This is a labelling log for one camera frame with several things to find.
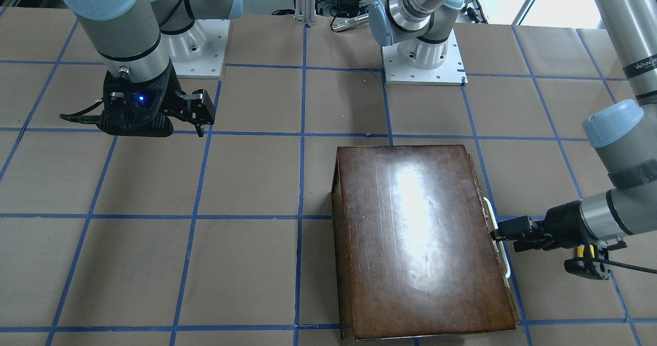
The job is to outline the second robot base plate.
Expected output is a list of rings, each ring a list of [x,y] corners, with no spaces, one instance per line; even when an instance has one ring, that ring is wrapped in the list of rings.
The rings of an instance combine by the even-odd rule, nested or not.
[[[221,78],[230,24],[230,20],[197,20],[186,32],[162,34],[178,77]]]

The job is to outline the silver blue idle robot arm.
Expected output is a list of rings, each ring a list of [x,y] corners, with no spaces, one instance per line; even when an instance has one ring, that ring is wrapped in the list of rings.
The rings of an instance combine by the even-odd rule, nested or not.
[[[63,0],[106,64],[102,96],[63,121],[124,137],[169,137],[172,119],[198,136],[216,106],[204,89],[186,93],[175,63],[210,54],[202,20],[233,20],[243,0]]]

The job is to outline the silver blue active robot arm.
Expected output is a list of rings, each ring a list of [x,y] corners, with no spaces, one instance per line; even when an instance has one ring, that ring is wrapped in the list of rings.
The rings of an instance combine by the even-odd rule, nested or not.
[[[624,238],[655,231],[655,0],[594,2],[634,93],[583,122],[613,188],[555,206],[540,221],[499,222],[491,238],[512,241],[516,252],[584,245],[615,251],[626,248]]]

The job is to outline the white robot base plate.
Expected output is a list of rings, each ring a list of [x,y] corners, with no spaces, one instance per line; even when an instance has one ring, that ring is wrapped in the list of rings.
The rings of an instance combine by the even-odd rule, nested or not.
[[[439,44],[414,38],[382,47],[381,53],[389,84],[465,86],[469,83],[454,30]]]

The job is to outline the black idle gripper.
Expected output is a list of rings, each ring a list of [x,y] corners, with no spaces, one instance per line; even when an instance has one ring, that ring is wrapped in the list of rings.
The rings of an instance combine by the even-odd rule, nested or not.
[[[162,74],[146,82],[132,82],[107,72],[103,82],[103,104],[98,128],[113,136],[169,137],[172,119],[195,127],[204,137],[204,125],[213,125],[216,107],[205,89],[184,95],[173,63]]]

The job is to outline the black active gripper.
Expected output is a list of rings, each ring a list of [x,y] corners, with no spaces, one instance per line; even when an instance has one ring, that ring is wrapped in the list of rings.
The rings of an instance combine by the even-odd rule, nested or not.
[[[576,200],[550,208],[541,222],[528,216],[498,222],[499,229],[490,232],[490,236],[496,241],[512,242],[517,253],[575,248],[585,243],[581,203]]]

